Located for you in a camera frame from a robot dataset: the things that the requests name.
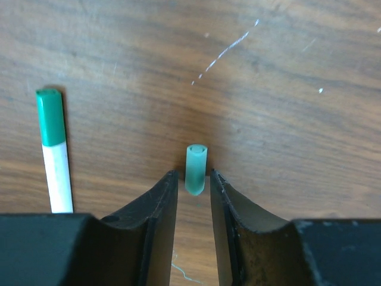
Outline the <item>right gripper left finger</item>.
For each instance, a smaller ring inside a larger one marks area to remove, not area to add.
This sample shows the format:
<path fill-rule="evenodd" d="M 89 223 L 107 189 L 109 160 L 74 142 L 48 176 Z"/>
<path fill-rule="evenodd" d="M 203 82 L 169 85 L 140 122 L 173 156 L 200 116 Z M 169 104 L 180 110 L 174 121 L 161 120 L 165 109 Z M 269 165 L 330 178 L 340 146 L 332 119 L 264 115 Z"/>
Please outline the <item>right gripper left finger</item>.
<path fill-rule="evenodd" d="M 168 285 L 178 174 L 97 219 L 91 214 L 2 214 L 2 285 Z"/>

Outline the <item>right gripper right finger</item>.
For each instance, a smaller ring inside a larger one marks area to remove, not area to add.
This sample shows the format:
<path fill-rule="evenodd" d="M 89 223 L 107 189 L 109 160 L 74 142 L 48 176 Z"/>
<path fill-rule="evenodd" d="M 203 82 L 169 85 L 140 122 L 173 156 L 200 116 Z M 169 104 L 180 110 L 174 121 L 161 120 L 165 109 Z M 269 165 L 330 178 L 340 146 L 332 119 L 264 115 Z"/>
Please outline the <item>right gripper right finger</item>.
<path fill-rule="evenodd" d="M 210 174 L 220 285 L 379 285 L 380 220 L 285 220 Z"/>

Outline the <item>light green pen cap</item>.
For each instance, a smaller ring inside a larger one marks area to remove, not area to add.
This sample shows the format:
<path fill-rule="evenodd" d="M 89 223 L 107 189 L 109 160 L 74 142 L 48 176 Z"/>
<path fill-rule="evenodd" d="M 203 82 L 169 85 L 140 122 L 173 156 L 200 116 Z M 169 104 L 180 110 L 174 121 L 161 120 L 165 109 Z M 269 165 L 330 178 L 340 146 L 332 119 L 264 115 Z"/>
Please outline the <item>light green pen cap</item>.
<path fill-rule="evenodd" d="M 185 189 L 191 195 L 201 194 L 205 188 L 208 148 L 193 144 L 186 149 Z"/>

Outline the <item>white pen dark green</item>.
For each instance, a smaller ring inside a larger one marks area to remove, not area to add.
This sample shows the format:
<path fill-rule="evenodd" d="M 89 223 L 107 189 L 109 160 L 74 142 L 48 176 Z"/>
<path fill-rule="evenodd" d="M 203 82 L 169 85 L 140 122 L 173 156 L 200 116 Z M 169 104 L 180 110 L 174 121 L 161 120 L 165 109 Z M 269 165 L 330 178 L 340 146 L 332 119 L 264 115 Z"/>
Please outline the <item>white pen dark green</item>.
<path fill-rule="evenodd" d="M 56 89 L 37 90 L 36 106 L 51 212 L 73 213 L 61 92 Z"/>

